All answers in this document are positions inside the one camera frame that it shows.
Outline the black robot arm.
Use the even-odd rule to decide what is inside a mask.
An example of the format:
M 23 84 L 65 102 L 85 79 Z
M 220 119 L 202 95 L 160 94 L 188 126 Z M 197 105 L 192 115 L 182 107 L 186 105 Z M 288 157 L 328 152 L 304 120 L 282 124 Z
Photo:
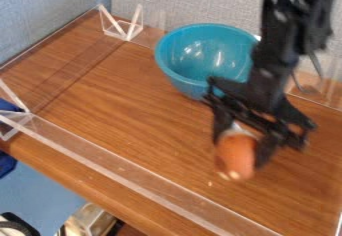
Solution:
M 214 136 L 241 121 L 265 134 L 256 148 L 256 168 L 264 167 L 277 149 L 303 149 L 315 121 L 293 106 L 285 87 L 300 57 L 316 59 L 333 35 L 335 0 L 264 0 L 261 41 L 253 48 L 253 65 L 245 82 L 221 76 L 208 79 L 205 99 L 214 113 Z

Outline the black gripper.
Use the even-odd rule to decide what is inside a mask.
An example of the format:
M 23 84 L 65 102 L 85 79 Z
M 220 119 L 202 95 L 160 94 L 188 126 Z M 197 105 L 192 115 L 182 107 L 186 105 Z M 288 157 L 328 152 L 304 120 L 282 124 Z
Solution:
M 280 146 L 301 150 L 308 134 L 317 128 L 313 120 L 293 106 L 284 92 L 286 77 L 294 77 L 293 67 L 272 69 L 253 67 L 246 82 L 224 77 L 209 78 L 205 100 L 213 109 L 213 142 L 236 120 L 262 132 L 256 148 L 256 168 L 272 160 Z

